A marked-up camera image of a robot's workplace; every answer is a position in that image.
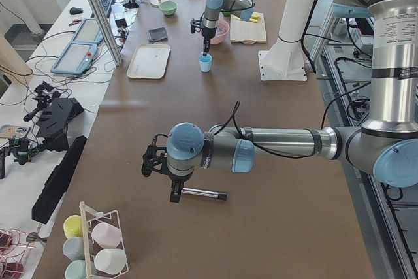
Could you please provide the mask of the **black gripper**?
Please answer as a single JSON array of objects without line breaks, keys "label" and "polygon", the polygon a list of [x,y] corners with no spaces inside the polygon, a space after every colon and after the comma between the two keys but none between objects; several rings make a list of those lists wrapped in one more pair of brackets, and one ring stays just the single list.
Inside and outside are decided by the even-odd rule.
[{"label": "black gripper", "polygon": [[216,29],[203,26],[201,34],[204,37],[203,54],[207,54],[210,50],[210,40],[213,39],[216,35]]},{"label": "black gripper", "polygon": [[170,188],[170,202],[175,203],[180,201],[184,183],[187,182],[192,177],[192,175],[192,172],[181,176],[172,173],[169,174],[169,178],[172,181]]}]

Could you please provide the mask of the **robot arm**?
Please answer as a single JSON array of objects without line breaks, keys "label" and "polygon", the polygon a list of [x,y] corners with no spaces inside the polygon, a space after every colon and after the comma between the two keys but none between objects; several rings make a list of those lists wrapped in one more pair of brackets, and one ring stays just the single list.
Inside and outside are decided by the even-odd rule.
[{"label": "robot arm", "polygon": [[180,123],[170,130],[163,164],[172,181],[172,202],[180,200],[196,167],[249,172],[260,151],[290,159],[344,160],[394,187],[417,183],[417,0],[334,0],[334,11],[375,19],[366,121],[359,127],[321,129],[216,125],[207,132]]},{"label": "robot arm", "polygon": [[255,0],[206,0],[204,12],[197,24],[203,35],[203,54],[207,55],[210,51],[210,43],[216,35],[217,21],[222,10],[248,21],[254,6]]}]

